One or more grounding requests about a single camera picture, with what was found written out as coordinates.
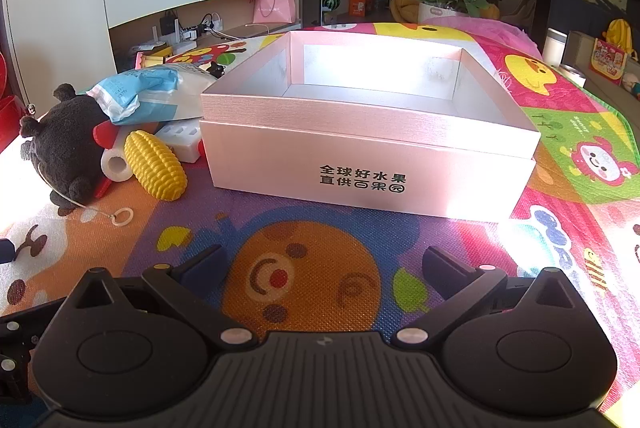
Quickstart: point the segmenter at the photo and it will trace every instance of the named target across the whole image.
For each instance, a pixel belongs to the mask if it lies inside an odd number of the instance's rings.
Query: blue and white package
[[[202,116],[200,94],[216,79],[187,63],[154,65],[109,76],[86,93],[114,125]]]

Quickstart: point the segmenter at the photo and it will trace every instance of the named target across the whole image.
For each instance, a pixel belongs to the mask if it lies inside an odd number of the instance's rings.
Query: plush ear
[[[31,116],[23,116],[20,119],[20,135],[22,137],[33,137],[44,130],[44,125]]]
[[[31,142],[25,141],[20,145],[20,158],[23,161],[29,161],[31,159]]]
[[[609,143],[608,139],[600,137],[599,135],[594,135],[593,139],[595,139],[597,144],[599,144],[604,150],[609,153],[613,153],[613,147],[611,146],[611,143]]]
[[[73,85],[68,83],[63,83],[55,88],[53,91],[53,96],[55,99],[60,100],[61,102],[66,102],[67,100],[72,100],[76,97],[76,90]]]

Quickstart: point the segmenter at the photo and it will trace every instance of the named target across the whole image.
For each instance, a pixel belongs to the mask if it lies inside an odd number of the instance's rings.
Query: yellow bag
[[[620,49],[631,55],[634,60],[638,60],[638,53],[634,49],[633,39],[631,38],[631,26],[626,20],[623,18],[612,20],[609,24],[609,29],[602,36],[607,42],[620,47]]]

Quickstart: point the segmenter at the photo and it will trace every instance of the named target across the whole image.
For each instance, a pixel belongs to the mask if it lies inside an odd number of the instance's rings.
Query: black plush bear
[[[20,156],[31,160],[47,181],[60,193],[86,204],[102,179],[100,158],[104,149],[94,141],[94,127],[108,117],[100,105],[87,95],[76,95],[68,83],[53,91],[60,103],[40,120],[25,116],[20,120],[20,135],[25,141]],[[50,199],[62,209],[75,204],[52,191]]]

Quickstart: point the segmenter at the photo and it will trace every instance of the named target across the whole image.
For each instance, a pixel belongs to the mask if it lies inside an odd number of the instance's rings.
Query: pink shopping bag
[[[254,24],[262,24],[264,22],[293,24],[295,20],[295,0],[255,0]]]

